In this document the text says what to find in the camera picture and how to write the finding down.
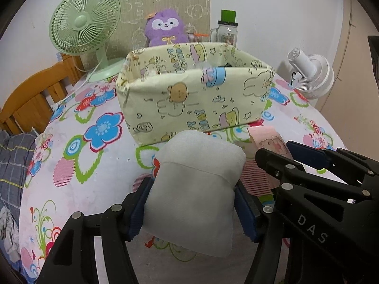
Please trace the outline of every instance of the stuffed animal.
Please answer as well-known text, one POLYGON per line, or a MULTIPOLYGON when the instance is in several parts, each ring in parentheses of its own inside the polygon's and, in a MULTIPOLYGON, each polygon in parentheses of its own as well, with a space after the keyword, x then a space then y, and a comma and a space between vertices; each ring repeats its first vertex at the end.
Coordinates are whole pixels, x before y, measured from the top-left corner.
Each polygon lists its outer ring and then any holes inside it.
POLYGON ((184 23, 173 9, 166 9, 148 19, 145 35, 149 39, 149 47, 189 42, 184 23))

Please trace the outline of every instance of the yellow bow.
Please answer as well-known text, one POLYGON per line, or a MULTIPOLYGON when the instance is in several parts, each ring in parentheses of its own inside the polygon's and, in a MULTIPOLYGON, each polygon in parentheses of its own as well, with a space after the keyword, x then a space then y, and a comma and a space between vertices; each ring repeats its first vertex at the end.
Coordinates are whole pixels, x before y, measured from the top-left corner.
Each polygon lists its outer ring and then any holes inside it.
POLYGON ((163 38, 162 38, 162 41, 166 41, 167 44, 172 44, 172 40, 175 40, 175 39, 176 39, 175 36, 163 37, 163 38))

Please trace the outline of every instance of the tablecloth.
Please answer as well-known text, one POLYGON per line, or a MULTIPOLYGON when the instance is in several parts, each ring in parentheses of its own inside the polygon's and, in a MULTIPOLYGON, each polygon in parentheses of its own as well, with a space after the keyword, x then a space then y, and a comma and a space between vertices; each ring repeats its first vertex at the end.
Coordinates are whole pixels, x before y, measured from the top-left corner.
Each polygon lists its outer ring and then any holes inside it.
MULTIPOLYGON (((154 178, 158 172, 159 162, 154 155, 165 143, 143 147, 135 143, 116 99, 116 77, 86 84, 70 95, 37 142, 19 220, 22 263, 30 277, 39 275, 74 211, 85 215, 104 212, 135 191, 145 176, 154 178)), ((259 121, 208 134, 245 148, 249 142, 247 128, 259 125, 274 126, 285 141, 315 148, 344 148, 325 118, 278 75, 259 121)), ((332 176, 325 170, 307 171, 332 176)), ((266 184, 254 184, 254 172, 254 161, 248 155, 241 179, 250 192, 270 194, 266 184)), ((262 200, 273 203, 270 196, 262 200)), ((256 251, 256 245, 243 235, 237 217, 233 250, 227 258, 194 253, 144 232, 127 246, 140 283, 165 284, 243 283, 256 251)), ((99 237, 95 239, 95 251, 100 283, 107 283, 99 237)), ((279 279, 285 273, 285 262, 282 257, 279 279)))

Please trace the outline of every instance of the green cap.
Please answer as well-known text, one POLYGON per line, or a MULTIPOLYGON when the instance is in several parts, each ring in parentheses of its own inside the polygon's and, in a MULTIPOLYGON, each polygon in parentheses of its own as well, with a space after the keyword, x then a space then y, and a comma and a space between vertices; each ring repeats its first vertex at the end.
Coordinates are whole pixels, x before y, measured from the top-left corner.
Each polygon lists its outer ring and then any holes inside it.
POLYGON ((236 12, 233 10, 221 10, 221 21, 236 22, 236 12))

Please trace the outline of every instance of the wooden chair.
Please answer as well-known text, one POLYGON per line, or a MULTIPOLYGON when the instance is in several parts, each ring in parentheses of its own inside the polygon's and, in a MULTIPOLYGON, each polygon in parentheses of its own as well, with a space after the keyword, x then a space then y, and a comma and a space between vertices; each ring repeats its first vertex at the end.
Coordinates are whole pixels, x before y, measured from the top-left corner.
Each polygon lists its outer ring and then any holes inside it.
POLYGON ((61 81, 68 77, 74 85, 83 75, 74 65, 83 68, 78 56, 62 54, 62 58, 62 62, 32 75, 12 92, 0 112, 2 129, 12 134, 29 132, 32 127, 40 133, 45 130, 53 112, 42 92, 47 90, 53 101, 58 102, 67 95, 61 81))

